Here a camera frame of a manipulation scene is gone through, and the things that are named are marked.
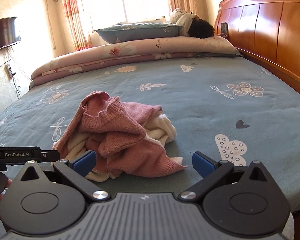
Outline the red striped curtain left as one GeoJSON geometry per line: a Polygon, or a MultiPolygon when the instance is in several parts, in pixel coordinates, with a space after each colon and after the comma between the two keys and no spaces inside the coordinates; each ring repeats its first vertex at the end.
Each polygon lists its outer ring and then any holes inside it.
{"type": "Polygon", "coordinates": [[[82,0],[62,0],[72,43],[76,51],[92,47],[82,0]]]}

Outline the person lying on bed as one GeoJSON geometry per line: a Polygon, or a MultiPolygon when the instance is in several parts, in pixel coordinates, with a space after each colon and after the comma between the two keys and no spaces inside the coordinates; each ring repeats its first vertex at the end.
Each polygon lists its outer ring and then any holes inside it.
{"type": "Polygon", "coordinates": [[[209,22],[202,20],[192,12],[180,8],[172,11],[167,23],[180,26],[179,36],[209,38],[215,34],[215,29],[209,22]]]}

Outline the pink floral folded quilt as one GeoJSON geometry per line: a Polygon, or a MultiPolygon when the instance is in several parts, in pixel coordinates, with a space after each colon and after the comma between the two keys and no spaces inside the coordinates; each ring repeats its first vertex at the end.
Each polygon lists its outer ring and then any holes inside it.
{"type": "Polygon", "coordinates": [[[62,55],[43,64],[32,73],[29,89],[69,75],[110,66],[202,54],[240,56],[239,51],[220,36],[205,39],[179,36],[106,44],[62,55]]]}

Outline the blue pillow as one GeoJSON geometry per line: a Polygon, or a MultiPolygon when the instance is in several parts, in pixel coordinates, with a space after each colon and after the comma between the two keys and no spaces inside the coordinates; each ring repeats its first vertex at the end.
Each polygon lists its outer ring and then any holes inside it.
{"type": "Polygon", "coordinates": [[[109,44],[163,37],[177,37],[182,26],[168,23],[118,24],[97,29],[98,35],[109,44]]]}

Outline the blue floral bed sheet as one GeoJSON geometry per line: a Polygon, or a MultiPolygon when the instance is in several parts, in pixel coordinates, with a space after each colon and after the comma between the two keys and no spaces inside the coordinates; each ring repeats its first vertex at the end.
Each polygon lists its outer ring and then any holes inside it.
{"type": "Polygon", "coordinates": [[[0,147],[48,150],[93,91],[124,102],[161,105],[177,130],[166,145],[184,171],[158,179],[121,175],[101,187],[180,192],[200,180],[192,154],[238,165],[260,160],[300,210],[300,94],[242,57],[165,59],[78,73],[31,89],[0,114],[0,147]]]}

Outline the wall mounted black television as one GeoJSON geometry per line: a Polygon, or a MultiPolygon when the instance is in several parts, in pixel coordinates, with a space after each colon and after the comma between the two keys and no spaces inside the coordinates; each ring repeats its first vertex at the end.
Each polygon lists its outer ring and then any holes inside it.
{"type": "Polygon", "coordinates": [[[21,40],[17,17],[0,18],[0,50],[21,40]]]}

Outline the white power strip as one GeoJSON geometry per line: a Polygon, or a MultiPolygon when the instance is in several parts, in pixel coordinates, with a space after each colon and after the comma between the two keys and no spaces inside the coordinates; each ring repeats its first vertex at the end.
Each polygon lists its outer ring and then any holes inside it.
{"type": "Polygon", "coordinates": [[[6,72],[10,79],[12,79],[16,74],[15,70],[10,66],[9,63],[6,63],[6,72]]]}

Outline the orange wooden headboard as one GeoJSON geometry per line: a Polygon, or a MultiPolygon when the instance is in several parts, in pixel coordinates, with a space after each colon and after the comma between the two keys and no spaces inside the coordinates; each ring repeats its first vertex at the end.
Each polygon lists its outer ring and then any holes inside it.
{"type": "Polygon", "coordinates": [[[300,0],[223,0],[215,31],[300,94],[300,0]]]}

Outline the pink and white knit sweater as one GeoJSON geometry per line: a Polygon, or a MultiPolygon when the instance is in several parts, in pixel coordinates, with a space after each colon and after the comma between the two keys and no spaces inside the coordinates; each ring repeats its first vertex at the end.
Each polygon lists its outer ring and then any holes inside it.
{"type": "Polygon", "coordinates": [[[176,129],[160,105],[123,102],[95,91],[81,101],[53,149],[68,160],[95,151],[96,165],[86,176],[93,181],[122,173],[156,178],[185,169],[181,157],[169,157],[165,150],[175,137],[176,129]]]}

